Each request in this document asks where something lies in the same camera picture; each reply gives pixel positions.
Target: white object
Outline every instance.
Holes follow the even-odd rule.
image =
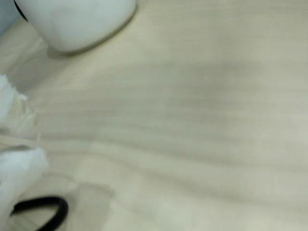
[[[14,149],[0,151],[0,230],[4,230],[21,194],[39,180],[49,167],[41,148]]]
[[[0,133],[27,139],[39,136],[35,110],[4,75],[0,75]]]
[[[136,0],[16,0],[28,22],[54,49],[78,51],[116,32]]]

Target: wood grain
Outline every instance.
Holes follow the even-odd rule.
[[[141,1],[124,30],[68,57],[19,21],[0,70],[39,110],[51,163],[25,197],[66,196],[66,231],[307,230],[307,12]]]

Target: white cup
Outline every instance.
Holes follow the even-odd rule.
[[[54,49],[72,52],[109,37],[133,15],[136,0],[15,0]]]

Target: black cord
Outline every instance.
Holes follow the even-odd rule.
[[[21,201],[14,207],[11,215],[30,210],[34,208],[57,205],[56,214],[36,231],[54,231],[64,222],[68,213],[68,204],[65,199],[57,196],[35,198],[27,201]]]
[[[24,13],[21,11],[21,9],[19,8],[19,6],[18,6],[17,3],[15,2],[15,0],[14,0],[14,4],[15,4],[16,9],[17,9],[18,12],[20,13],[20,15],[21,15],[26,21],[28,21],[27,18],[26,18],[26,16],[24,15]]]

